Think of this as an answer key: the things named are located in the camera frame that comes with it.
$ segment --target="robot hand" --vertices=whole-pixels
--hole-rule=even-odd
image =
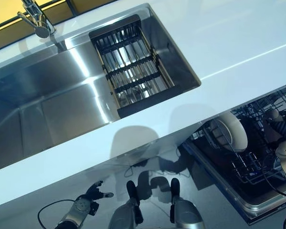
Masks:
[[[103,181],[94,183],[85,194],[76,198],[69,212],[61,219],[55,229],[80,229],[87,215],[94,216],[99,204],[94,200],[111,198],[113,193],[102,193],[98,189]]]

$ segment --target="dishwasher wire rack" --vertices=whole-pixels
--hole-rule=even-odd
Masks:
[[[265,180],[262,174],[261,162],[267,154],[273,152],[273,149],[269,147],[268,142],[265,139],[263,116],[270,108],[278,111],[286,111],[286,87],[266,95],[261,99],[237,107],[231,111],[240,120],[245,118],[249,121],[251,129],[250,134],[253,134],[253,137],[250,139],[253,140],[255,146],[258,146],[260,149],[258,153],[251,152],[249,150],[239,153],[233,149],[231,144],[229,144],[232,154],[234,154],[234,157],[231,160],[232,173],[242,183],[255,185]],[[225,150],[218,144],[216,138],[212,134],[213,129],[210,127],[210,122],[211,121],[206,122],[197,132],[195,132],[193,134],[193,138],[197,139],[205,136],[213,148]],[[221,133],[222,137],[226,138],[225,134],[223,132]],[[285,180],[279,159],[276,159],[272,164],[267,165],[267,168],[264,169],[266,171],[267,178],[275,177],[283,181]]]
[[[138,21],[97,36],[92,42],[119,108],[174,86]]]

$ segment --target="chrome faucet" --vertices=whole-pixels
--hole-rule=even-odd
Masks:
[[[17,15],[35,29],[37,36],[41,38],[47,38],[49,35],[55,33],[55,27],[49,21],[47,16],[42,12],[35,0],[22,0],[22,2],[24,9],[32,17],[32,20],[27,18],[20,11],[17,13]]]

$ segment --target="white countertop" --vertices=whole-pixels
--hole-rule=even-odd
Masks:
[[[202,85],[1,169],[0,204],[286,85],[286,0],[119,0],[56,26],[58,36],[143,3]],[[0,67],[46,45],[35,35],[12,44]]]

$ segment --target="white plate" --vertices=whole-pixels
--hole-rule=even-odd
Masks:
[[[234,152],[247,149],[248,138],[243,125],[231,112],[226,112],[211,121],[210,127],[218,143]]]

